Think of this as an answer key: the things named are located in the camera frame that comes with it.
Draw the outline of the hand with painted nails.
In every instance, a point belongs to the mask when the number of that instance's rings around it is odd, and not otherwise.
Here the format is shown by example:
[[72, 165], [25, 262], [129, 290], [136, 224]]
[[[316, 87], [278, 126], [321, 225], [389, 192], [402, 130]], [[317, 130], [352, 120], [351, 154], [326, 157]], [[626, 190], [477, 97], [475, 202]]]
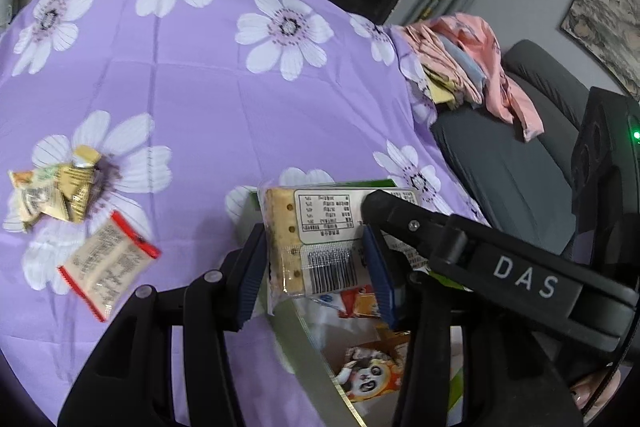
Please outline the hand with painted nails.
[[[584, 378], [582, 381], [578, 381], [576, 385], [570, 388], [570, 394], [572, 395], [576, 407], [579, 410], [583, 410], [589, 400], [597, 393], [600, 384], [606, 380], [606, 373], [591, 375]], [[608, 381], [608, 384], [603, 388], [602, 392], [598, 396], [598, 399], [594, 401], [591, 409], [584, 415], [584, 425], [588, 426], [593, 418], [595, 418], [612, 399], [612, 396], [616, 394], [617, 389], [620, 387], [622, 381], [622, 373], [620, 369], [617, 369], [612, 378]]]

